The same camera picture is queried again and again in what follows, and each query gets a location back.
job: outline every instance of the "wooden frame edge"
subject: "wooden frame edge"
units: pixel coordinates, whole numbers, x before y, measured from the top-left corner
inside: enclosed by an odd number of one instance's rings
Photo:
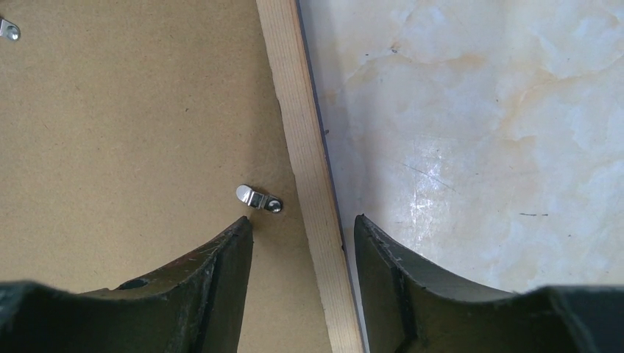
[[[297,0],[256,0],[332,351],[364,346]]]

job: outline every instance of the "white marble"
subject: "white marble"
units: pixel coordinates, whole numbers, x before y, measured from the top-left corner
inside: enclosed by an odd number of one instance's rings
[[[302,12],[348,243],[366,213],[503,290],[624,283],[624,0]]]

